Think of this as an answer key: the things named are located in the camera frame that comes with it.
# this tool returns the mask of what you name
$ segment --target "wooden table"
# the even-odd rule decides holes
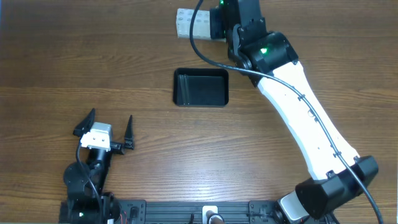
[[[205,1],[202,9],[215,6]],[[373,155],[369,189],[396,222],[397,1],[263,1],[269,30],[300,56],[320,103],[345,139]],[[57,222],[75,161],[72,130],[92,108],[121,141],[134,116],[136,149],[115,156],[106,189],[148,201],[278,199],[309,178],[274,107],[230,72],[225,108],[172,102],[178,67],[211,67],[178,39],[188,0],[3,0],[0,30],[0,221]],[[198,41],[213,60],[226,45]],[[365,196],[336,211],[341,223],[376,223]]]

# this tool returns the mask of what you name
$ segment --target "green light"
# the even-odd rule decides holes
[[[268,51],[268,48],[263,48],[263,49],[260,49],[260,51],[261,51],[261,53],[265,54],[265,53],[267,53],[267,51]]]

